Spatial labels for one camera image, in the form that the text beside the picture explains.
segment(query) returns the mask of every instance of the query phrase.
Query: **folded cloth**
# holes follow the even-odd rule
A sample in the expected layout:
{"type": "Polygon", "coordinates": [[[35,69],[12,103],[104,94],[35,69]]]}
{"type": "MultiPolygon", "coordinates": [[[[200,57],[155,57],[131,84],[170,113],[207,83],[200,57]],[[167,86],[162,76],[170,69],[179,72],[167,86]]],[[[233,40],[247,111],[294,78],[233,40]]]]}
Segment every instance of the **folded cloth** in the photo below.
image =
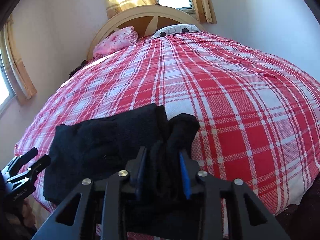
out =
{"type": "MultiPolygon", "coordinates": [[[[44,175],[44,196],[59,204],[82,179],[108,178],[135,159],[141,146],[151,149],[157,141],[165,143],[168,156],[163,155],[164,160],[156,163],[155,172],[172,177],[180,170],[178,149],[185,148],[190,154],[198,129],[194,116],[180,114],[168,121],[164,107],[156,104],[71,126],[59,125],[49,151],[51,164],[44,175]]],[[[176,196],[173,187],[171,182],[157,191],[176,196]]]]}
{"type": "Polygon", "coordinates": [[[190,114],[179,114],[168,125],[169,137],[157,141],[147,154],[144,190],[150,194],[143,196],[141,202],[126,206],[125,224],[131,232],[196,239],[200,208],[187,201],[183,193],[179,152],[184,149],[191,158],[199,122],[190,114]]]}
{"type": "Polygon", "coordinates": [[[137,39],[138,33],[134,31],[134,27],[125,27],[112,33],[95,46],[93,50],[93,57],[97,57],[99,55],[107,56],[115,53],[120,49],[136,44],[137,39]]]}

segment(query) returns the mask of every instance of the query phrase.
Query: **silver bolt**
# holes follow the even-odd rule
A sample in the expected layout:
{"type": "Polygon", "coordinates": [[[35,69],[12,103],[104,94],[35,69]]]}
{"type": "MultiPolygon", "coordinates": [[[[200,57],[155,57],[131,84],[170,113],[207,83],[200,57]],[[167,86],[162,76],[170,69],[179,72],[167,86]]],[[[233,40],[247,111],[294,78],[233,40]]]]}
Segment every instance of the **silver bolt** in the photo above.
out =
{"type": "Polygon", "coordinates": [[[82,184],[83,185],[90,185],[91,184],[91,179],[84,179],[83,181],[82,181],[82,184]]]}
{"type": "Polygon", "coordinates": [[[235,179],[235,180],[234,180],[234,183],[235,183],[236,185],[241,186],[241,185],[243,184],[243,180],[242,180],[242,179],[235,179]]]}
{"type": "Polygon", "coordinates": [[[206,171],[198,171],[198,176],[206,177],[206,176],[208,176],[208,173],[206,171]]]}
{"type": "Polygon", "coordinates": [[[122,171],[119,171],[118,172],[118,175],[120,176],[120,177],[125,177],[125,176],[127,176],[129,173],[126,171],[126,170],[122,170],[122,171]]]}

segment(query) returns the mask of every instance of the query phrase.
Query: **red plaid bedspread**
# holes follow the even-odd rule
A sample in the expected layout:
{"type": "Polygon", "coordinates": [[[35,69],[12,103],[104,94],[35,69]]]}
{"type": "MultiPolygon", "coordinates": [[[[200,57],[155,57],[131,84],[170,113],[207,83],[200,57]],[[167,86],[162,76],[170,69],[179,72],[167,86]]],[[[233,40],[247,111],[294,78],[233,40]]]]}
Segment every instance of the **red plaid bedspread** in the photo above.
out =
{"type": "MultiPolygon", "coordinates": [[[[193,159],[218,178],[243,179],[273,214],[319,173],[319,82],[282,58],[209,33],[144,40],[87,65],[49,98],[14,153],[36,147],[39,158],[59,124],[153,102],[168,119],[196,116],[193,159]]],[[[34,198],[52,212],[43,177],[34,198]]]]}

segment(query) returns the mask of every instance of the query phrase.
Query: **black cloth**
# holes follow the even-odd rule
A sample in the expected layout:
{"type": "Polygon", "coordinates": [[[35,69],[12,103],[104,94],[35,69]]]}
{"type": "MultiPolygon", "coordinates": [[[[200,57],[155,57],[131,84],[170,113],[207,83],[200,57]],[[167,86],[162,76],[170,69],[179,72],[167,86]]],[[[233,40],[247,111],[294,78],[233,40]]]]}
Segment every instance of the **black cloth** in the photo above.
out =
{"type": "Polygon", "coordinates": [[[70,72],[69,78],[71,78],[71,77],[72,77],[74,74],[76,74],[80,69],[82,69],[85,65],[87,65],[87,63],[88,63],[88,62],[87,62],[86,60],[82,61],[79,67],[75,68],[73,71],[70,72]]]}
{"type": "MultiPolygon", "coordinates": [[[[185,148],[190,154],[198,129],[194,116],[180,114],[168,121],[164,107],[156,104],[71,126],[59,125],[49,151],[51,164],[45,170],[44,196],[59,204],[82,179],[108,178],[135,159],[141,146],[152,149],[159,141],[165,150],[161,155],[155,151],[153,157],[150,154],[155,166],[149,172],[180,178],[178,149],[185,148]]],[[[174,182],[176,178],[161,180],[167,185],[151,186],[156,196],[177,198],[182,185],[174,182]]]]}
{"type": "Polygon", "coordinates": [[[291,240],[320,239],[320,174],[303,195],[299,206],[290,205],[276,216],[291,240]]]}
{"type": "Polygon", "coordinates": [[[151,194],[126,205],[126,228],[166,239],[197,239],[201,208],[183,193],[179,152],[185,149],[191,157],[199,122],[194,116],[179,114],[168,124],[169,137],[157,141],[147,155],[144,180],[151,194]]]}

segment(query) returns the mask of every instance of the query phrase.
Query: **pillowcase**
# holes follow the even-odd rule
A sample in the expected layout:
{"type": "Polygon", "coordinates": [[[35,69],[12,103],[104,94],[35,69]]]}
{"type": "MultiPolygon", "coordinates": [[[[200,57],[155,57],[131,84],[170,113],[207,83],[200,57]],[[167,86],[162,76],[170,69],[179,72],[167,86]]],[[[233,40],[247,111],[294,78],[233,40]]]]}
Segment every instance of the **pillowcase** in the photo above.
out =
{"type": "Polygon", "coordinates": [[[155,34],[153,34],[153,36],[151,37],[151,39],[169,36],[169,35],[178,34],[178,33],[195,33],[195,32],[200,32],[200,30],[198,29],[197,26],[193,24],[176,24],[176,25],[163,27],[162,29],[156,31],[155,34]]]}
{"type": "Polygon", "coordinates": [[[134,31],[134,28],[132,26],[125,27],[112,33],[95,46],[93,57],[110,55],[120,49],[136,44],[137,39],[138,33],[134,31]]]}

